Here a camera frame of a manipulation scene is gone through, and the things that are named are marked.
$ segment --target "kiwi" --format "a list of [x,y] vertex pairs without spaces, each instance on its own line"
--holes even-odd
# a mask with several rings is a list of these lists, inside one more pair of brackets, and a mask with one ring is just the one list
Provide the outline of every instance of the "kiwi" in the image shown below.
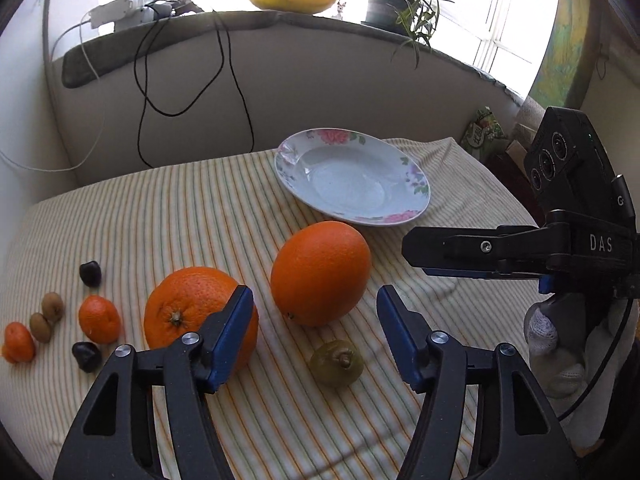
[[51,326],[45,317],[34,312],[29,318],[29,330],[33,338],[40,343],[48,343],[51,340]]
[[364,361],[351,342],[337,339],[323,344],[314,352],[309,369],[318,383],[330,388],[343,388],[360,377]]
[[50,323],[57,323],[65,313],[65,304],[56,292],[47,292],[42,298],[42,313]]

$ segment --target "white plate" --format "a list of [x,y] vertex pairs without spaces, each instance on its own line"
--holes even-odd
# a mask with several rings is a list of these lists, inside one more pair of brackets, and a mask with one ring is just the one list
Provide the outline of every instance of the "white plate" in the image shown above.
[[410,222],[431,198],[429,181],[411,158],[351,130],[298,132],[280,145],[274,165],[282,185],[302,202],[354,224]]

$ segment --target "white cable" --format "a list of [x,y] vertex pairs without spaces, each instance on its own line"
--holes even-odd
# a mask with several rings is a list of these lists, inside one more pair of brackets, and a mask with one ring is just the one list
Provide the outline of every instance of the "white cable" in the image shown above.
[[85,17],[87,17],[89,15],[89,13],[87,12],[83,17],[82,20],[80,20],[80,23],[74,25],[73,27],[69,27],[65,32],[62,33],[62,35],[60,35],[60,37],[56,40],[56,43],[53,44],[53,49],[51,50],[51,54],[50,54],[50,59],[53,58],[53,52],[56,49],[56,46],[58,45],[58,42],[62,39],[62,37],[68,33],[70,30],[74,30],[75,28],[78,28],[78,33],[80,35],[80,48],[82,49],[82,54],[84,54],[84,59],[87,63],[87,65],[89,66],[89,68],[91,69],[91,72],[94,73],[95,75],[95,79],[98,83],[98,86],[100,87],[100,91],[102,92],[102,121],[100,124],[100,131],[98,132],[98,136],[95,138],[94,141],[94,145],[91,147],[91,149],[89,150],[89,152],[85,155],[85,157],[80,161],[79,164],[76,164],[75,166],[71,167],[71,168],[64,168],[62,170],[43,170],[41,168],[32,168],[31,166],[24,166],[22,164],[20,164],[19,162],[15,162],[12,158],[10,158],[4,151],[2,151],[2,149],[0,149],[0,156],[2,156],[2,158],[4,158],[4,160],[7,160],[8,162],[10,162],[11,164],[13,164],[14,166],[17,166],[18,168],[22,168],[23,170],[30,170],[30,171],[41,171],[43,173],[61,173],[63,171],[73,171],[76,170],[77,168],[79,168],[80,166],[82,166],[87,159],[91,156],[91,154],[94,152],[95,147],[98,145],[98,142],[100,141],[100,138],[102,137],[102,133],[104,132],[104,123],[106,122],[106,106],[105,106],[105,93],[104,93],[104,87],[102,86],[102,83],[100,82],[100,76],[98,76],[98,73],[96,71],[96,69],[94,68],[94,66],[92,65],[91,61],[89,61],[89,57],[86,54],[86,50],[84,49],[84,41],[82,40],[82,25],[84,25],[85,23],[87,23],[89,20],[85,21]]
[[67,30],[65,30],[62,34],[59,35],[58,39],[53,44],[53,48],[51,49],[51,54],[49,56],[49,62],[53,62],[53,54],[55,53],[56,47],[58,46],[58,43],[60,43],[60,40],[62,38],[64,38],[67,35],[67,33],[71,32],[75,28],[81,27],[82,25],[85,25],[87,23],[91,23],[91,20],[84,20],[83,22],[76,23],[73,27],[69,27]]

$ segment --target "orange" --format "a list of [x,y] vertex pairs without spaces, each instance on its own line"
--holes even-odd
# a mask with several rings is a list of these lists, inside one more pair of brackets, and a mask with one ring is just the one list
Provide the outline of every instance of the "orange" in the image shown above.
[[80,305],[78,321],[84,334],[98,345],[107,345],[120,337],[120,314],[111,301],[89,296]]
[[[149,296],[145,307],[145,337],[149,348],[168,346],[187,332],[197,332],[209,314],[226,305],[238,282],[221,270],[186,267],[169,274]],[[258,339],[254,305],[234,370],[245,366]]]
[[18,363],[27,363],[35,357],[36,345],[33,337],[22,323],[14,321],[5,327],[2,355],[7,361]]
[[371,270],[362,235],[342,222],[320,222],[295,233],[271,268],[271,294],[284,316],[320,326],[360,301]]

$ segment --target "camera lens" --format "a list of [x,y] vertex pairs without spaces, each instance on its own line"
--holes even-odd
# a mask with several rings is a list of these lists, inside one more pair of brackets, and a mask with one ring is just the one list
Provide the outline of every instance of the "camera lens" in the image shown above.
[[564,160],[566,157],[566,142],[564,142],[564,137],[556,132],[553,137],[551,137],[551,143],[554,146],[554,151],[558,158]]
[[533,168],[533,170],[531,170],[531,183],[536,189],[540,189],[540,187],[542,186],[542,181],[540,180],[540,172],[536,168]]
[[540,153],[540,169],[547,180],[551,180],[556,173],[554,160],[547,150],[542,150],[542,153]]

